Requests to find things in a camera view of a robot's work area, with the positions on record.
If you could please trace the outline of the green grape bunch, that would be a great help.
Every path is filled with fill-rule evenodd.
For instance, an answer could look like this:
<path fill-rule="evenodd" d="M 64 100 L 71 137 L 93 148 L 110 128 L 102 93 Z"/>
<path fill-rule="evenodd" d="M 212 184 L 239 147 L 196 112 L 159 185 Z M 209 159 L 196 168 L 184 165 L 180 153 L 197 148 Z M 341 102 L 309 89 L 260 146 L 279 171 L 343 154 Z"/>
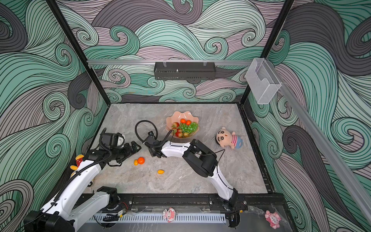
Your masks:
<path fill-rule="evenodd" d="M 178 129 L 182 130 L 182 132 L 193 133 L 198 129 L 199 125 L 196 122 L 191 122 L 189 125 L 186 123 L 181 123 Z"/>

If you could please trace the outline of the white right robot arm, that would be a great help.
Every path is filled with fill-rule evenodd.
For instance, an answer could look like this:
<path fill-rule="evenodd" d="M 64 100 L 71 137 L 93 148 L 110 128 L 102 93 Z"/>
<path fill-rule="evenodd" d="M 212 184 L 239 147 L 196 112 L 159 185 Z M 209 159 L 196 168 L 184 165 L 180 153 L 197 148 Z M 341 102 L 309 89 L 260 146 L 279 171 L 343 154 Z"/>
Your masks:
<path fill-rule="evenodd" d="M 140 141 L 148 148 L 153 157 L 183 158 L 194 172 L 211 182 L 225 210 L 236 209 L 238 191 L 229 184 L 222 174 L 217 154 L 201 141 L 194 139 L 187 143 L 173 143 L 167 137 L 159 141 L 152 132 L 149 132 L 148 136 Z"/>

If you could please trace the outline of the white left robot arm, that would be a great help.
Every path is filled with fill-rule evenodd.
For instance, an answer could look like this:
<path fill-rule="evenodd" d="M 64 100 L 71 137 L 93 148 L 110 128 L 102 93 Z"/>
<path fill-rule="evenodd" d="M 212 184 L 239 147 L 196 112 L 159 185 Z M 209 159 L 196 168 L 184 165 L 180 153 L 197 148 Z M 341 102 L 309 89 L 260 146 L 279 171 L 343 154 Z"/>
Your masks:
<path fill-rule="evenodd" d="M 24 218 L 26 232 L 76 232 L 101 209 L 117 210 L 120 197 L 116 188 L 101 187 L 84 203 L 75 207 L 89 183 L 111 161 L 120 167 L 127 158 L 141 150 L 136 142 L 125 142 L 120 133 L 100 134 L 99 145 L 86 155 L 76 157 L 77 169 L 58 193 L 39 211 Z"/>

